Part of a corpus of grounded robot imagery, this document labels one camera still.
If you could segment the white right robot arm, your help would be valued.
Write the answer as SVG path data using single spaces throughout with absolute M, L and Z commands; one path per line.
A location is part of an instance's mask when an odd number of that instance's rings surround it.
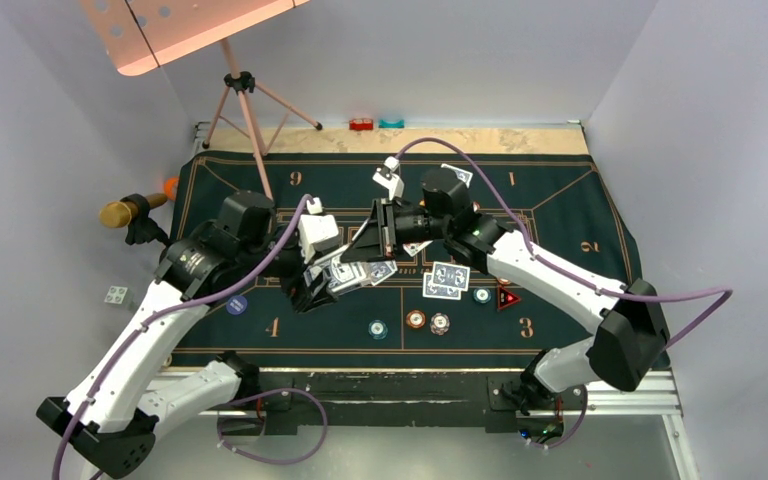
M 464 290 L 477 270 L 519 285 L 576 320 L 590 338 L 538 355 L 522 375 L 524 399 L 544 407 L 560 392 L 601 380 L 635 390 L 670 339 L 654 287 L 629 285 L 583 270 L 475 209 L 467 184 L 447 168 L 426 172 L 423 205 L 374 201 L 366 224 L 342 254 L 346 262 L 389 261 L 408 243 L 440 241 L 453 258 L 437 262 L 431 285 Z

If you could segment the black red all-in triangle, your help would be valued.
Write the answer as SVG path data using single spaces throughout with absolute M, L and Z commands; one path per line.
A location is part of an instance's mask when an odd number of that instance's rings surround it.
M 499 284 L 496 288 L 497 310 L 503 311 L 513 305 L 520 303 L 522 297 L 511 290 L 506 285 Z

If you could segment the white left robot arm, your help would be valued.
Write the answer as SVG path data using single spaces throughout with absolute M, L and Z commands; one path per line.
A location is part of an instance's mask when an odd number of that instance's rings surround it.
M 276 277 L 300 308 L 330 299 L 314 260 L 341 235 L 319 199 L 304 196 L 286 225 L 274 202 L 241 190 L 218 215 L 169 243 L 147 293 L 113 346 L 68 395 L 49 397 L 38 418 L 92 464 L 98 475 L 133 473 L 156 442 L 204 410 L 244 409 L 264 397 L 256 365 L 225 351 L 166 388 L 149 384 L 183 337 L 209 311 L 260 277 Z

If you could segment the blue white card deck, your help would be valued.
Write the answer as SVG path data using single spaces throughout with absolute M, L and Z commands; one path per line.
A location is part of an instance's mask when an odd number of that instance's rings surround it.
M 303 278 L 315 293 L 325 291 L 336 297 L 372 284 L 369 265 L 364 262 L 330 261 L 313 265 L 304 272 Z

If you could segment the purple small blind button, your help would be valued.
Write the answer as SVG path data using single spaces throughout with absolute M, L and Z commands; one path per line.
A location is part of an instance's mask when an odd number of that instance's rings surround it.
M 246 312 L 249 302 L 242 294 L 230 296 L 225 304 L 225 309 L 230 315 L 238 316 Z

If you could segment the blue playing card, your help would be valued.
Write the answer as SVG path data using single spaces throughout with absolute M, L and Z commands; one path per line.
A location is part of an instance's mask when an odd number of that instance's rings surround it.
M 422 296 L 425 298 L 441 299 L 441 300 L 454 300 L 459 301 L 462 296 L 462 291 L 457 288 L 433 285 L 432 273 L 423 273 L 422 282 Z
M 440 165 L 440 167 L 444 168 L 444 169 L 447 169 L 447 170 L 453 171 L 455 173 L 456 177 L 460 181 L 462 181 L 467 187 L 470 187 L 471 180 L 473 178 L 473 173 L 471 171 L 468 171 L 468 170 L 465 170 L 465 169 L 462 169 L 462 168 L 459 168 L 459 167 L 456 167 L 456 166 L 453 166 L 453 165 L 450 165 L 450 164 L 446 164 L 446 163 L 442 163 Z
M 394 260 L 369 262 L 367 266 L 369 276 L 368 279 L 364 281 L 365 286 L 377 286 L 398 271 L 397 264 Z
M 470 284 L 471 268 L 468 266 L 435 261 L 431 269 L 429 283 L 436 287 L 446 287 L 467 291 Z

